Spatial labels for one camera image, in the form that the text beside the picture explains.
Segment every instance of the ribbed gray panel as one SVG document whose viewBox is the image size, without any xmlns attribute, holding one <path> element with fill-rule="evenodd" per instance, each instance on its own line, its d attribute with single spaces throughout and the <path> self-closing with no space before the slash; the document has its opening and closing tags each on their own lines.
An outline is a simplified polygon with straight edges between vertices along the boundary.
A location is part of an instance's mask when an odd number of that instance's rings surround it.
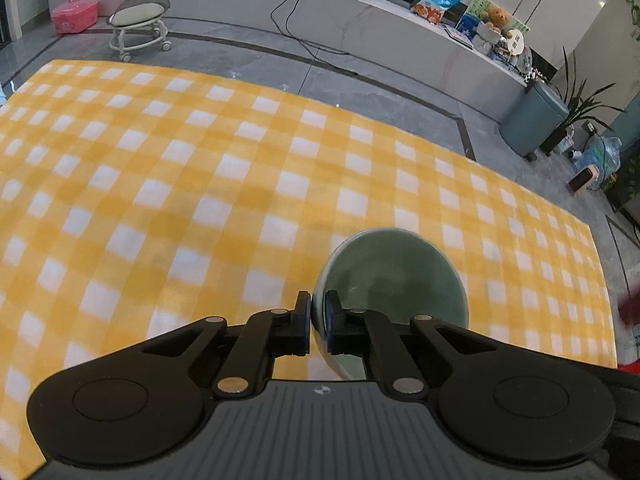
<svg viewBox="0 0 640 480">
<path fill-rule="evenodd" d="M 331 391 L 320 395 L 319 386 Z M 545 472 L 482 462 L 450 442 L 430 411 L 375 383 L 271 381 L 255 399 L 224 402 L 183 448 L 126 470 L 52 462 L 34 480 L 604 480 L 593 463 Z"/>
</svg>

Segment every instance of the silver screw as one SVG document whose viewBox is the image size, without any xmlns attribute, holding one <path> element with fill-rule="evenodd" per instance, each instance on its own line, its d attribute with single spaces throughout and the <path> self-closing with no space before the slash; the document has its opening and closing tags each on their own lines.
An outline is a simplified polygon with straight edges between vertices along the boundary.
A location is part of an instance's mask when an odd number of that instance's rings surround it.
<svg viewBox="0 0 640 480">
<path fill-rule="evenodd" d="M 412 377 L 403 377 L 394 381 L 394 389 L 401 394 L 418 394 L 424 389 L 424 383 Z"/>
<path fill-rule="evenodd" d="M 242 377 L 225 377 L 218 381 L 218 389 L 226 394 L 241 394 L 249 387 L 249 381 Z"/>
</svg>

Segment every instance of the yellow and white tablecloth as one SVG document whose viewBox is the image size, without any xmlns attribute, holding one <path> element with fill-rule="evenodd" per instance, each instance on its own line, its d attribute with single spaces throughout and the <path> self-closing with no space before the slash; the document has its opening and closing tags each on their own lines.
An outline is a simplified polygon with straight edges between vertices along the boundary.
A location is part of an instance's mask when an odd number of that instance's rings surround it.
<svg viewBox="0 0 640 480">
<path fill-rule="evenodd" d="M 585 224 L 462 156 L 296 95 L 54 61 L 0 108 L 0 191 L 4 480 L 42 461 L 25 406 L 47 376 L 212 314 L 292 308 L 333 248 L 374 226 L 449 257 L 471 330 L 616 365 Z M 278 376 L 319 360 L 280 359 Z"/>
</svg>

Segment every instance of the marble floor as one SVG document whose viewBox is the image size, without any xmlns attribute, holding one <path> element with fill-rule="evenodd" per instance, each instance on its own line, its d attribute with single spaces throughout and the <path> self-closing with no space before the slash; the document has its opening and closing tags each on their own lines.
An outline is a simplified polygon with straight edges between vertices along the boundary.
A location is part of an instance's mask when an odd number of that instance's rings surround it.
<svg viewBox="0 0 640 480">
<path fill-rule="evenodd" d="M 529 164 L 502 140 L 498 124 L 455 99 L 362 59 L 306 46 L 291 38 L 215 22 L 168 18 L 173 47 L 133 52 L 133 62 L 172 66 L 270 86 L 340 106 L 392 124 L 468 156 L 591 227 L 604 271 L 616 329 L 618 360 L 638 358 L 634 334 L 621 326 L 618 299 L 640 286 L 640 240 L 600 192 L 573 197 L 566 190 L 570 163 L 540 154 Z M 111 31 L 99 23 L 86 33 L 58 38 L 49 24 L 0 50 L 0 82 L 10 96 L 52 59 L 118 60 Z M 133 41 L 143 38 L 132 36 Z"/>
</svg>

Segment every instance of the gray trash bin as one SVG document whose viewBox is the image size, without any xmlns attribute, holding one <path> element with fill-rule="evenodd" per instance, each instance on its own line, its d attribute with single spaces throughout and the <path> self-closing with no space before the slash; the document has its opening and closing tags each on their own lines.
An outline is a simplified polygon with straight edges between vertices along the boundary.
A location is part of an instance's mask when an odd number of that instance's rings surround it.
<svg viewBox="0 0 640 480">
<path fill-rule="evenodd" d="M 532 153 L 569 115 L 562 99 L 538 81 L 500 125 L 500 134 L 520 156 Z"/>
</svg>

